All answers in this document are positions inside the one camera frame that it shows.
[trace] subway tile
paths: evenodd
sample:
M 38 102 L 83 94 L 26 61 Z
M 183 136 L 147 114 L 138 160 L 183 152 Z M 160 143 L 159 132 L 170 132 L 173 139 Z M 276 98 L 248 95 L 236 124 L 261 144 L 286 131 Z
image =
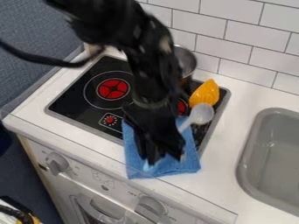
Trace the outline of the subway tile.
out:
M 289 32 L 229 21 L 226 39 L 283 52 L 289 40 Z
M 187 47 L 188 49 L 194 51 L 196 34 L 186 31 L 177 31 L 174 29 L 170 29 L 170 32 L 175 44 Z
M 146 3 L 140 3 L 143 9 L 159 19 L 164 25 L 171 27 L 171 10 Z
M 255 47 L 249 64 L 299 76 L 299 57 L 286 53 Z
M 222 59 L 220 62 L 219 74 L 265 87 L 271 87 L 276 72 Z
M 240 0 L 201 0 L 200 13 L 258 24 L 263 3 Z
M 299 1 L 298 0 L 260 0 L 264 3 L 271 3 L 271 4 L 281 4 L 285 6 L 297 7 L 299 8 Z
M 277 74 L 273 88 L 299 95 L 299 78 L 279 73 Z
M 265 4 L 261 25 L 291 32 L 299 32 L 299 9 Z
M 198 12 L 199 8 L 199 0 L 149 0 L 149 3 L 192 12 Z
M 202 53 L 195 52 L 195 56 L 198 59 L 198 68 L 211 72 L 217 73 L 219 66 L 219 58 L 205 55 Z
M 198 35 L 197 52 L 247 63 L 251 46 Z
M 299 55 L 299 34 L 292 33 L 289 41 L 287 53 Z
M 173 28 L 222 38 L 226 28 L 226 21 L 220 18 L 174 10 Z

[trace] white countertop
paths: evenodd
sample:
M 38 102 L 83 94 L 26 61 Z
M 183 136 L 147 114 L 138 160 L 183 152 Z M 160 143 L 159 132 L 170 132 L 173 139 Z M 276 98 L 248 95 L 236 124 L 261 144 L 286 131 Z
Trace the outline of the white countertop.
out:
M 108 53 L 124 58 L 114 49 L 109 49 Z M 126 177 L 125 167 L 121 164 L 124 163 L 122 146 L 45 113 L 45 107 L 80 77 L 85 69 L 86 67 L 61 69 L 6 116 L 3 123 L 10 130 L 65 149 L 66 154 L 76 155 L 102 167 L 108 166 L 110 171 Z M 285 108 L 299 112 L 299 96 L 200 70 L 195 72 L 193 78 L 200 81 L 213 78 L 232 93 L 201 158 L 202 169 L 195 174 L 160 178 L 164 182 L 156 179 L 139 179 L 133 182 L 154 189 L 194 210 L 203 209 L 204 204 L 200 204 L 199 198 L 210 201 L 237 214 L 237 224 L 299 223 L 298 217 L 248 196 L 235 177 L 236 165 L 255 116 L 267 108 Z

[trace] gray carpet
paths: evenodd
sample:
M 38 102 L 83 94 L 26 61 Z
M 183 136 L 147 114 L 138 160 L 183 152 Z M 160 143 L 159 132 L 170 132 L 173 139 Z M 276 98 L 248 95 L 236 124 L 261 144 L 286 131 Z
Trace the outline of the gray carpet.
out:
M 27 52 L 60 59 L 81 44 L 63 16 L 43 0 L 0 0 L 0 38 Z M 0 49 L 0 108 L 51 69 L 24 62 Z M 62 223 L 16 138 L 0 157 L 0 195 L 29 207 L 45 224 Z
M 45 224 L 62 224 L 22 145 L 12 137 L 13 144 L 0 157 L 0 196 L 9 196 L 28 207 Z

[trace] black cooktop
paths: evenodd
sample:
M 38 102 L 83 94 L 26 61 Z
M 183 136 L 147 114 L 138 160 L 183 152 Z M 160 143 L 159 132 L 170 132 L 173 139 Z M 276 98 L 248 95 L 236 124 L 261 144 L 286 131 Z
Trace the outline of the black cooktop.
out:
M 48 110 L 51 115 L 72 125 L 122 139 L 122 104 L 133 103 L 132 82 L 133 75 L 127 61 L 104 56 L 56 99 Z M 188 94 L 201 84 L 193 80 Z M 216 114 L 225 96 L 226 90 L 220 89 L 220 101 L 214 106 Z M 180 115 L 189 113 L 187 103 L 183 100 L 178 108 Z M 192 126 L 197 146 L 204 139 L 209 125 Z

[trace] pot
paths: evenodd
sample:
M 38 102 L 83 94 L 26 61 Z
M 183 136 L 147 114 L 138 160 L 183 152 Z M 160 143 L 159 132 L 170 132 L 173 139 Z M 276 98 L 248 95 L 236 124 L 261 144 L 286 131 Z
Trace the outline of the pot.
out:
M 179 65 L 183 68 L 183 77 L 179 82 L 179 86 L 182 89 L 185 89 L 188 87 L 188 83 L 190 82 L 195 69 L 198 67 L 198 61 L 194 53 L 189 49 L 180 45 L 174 46 Z

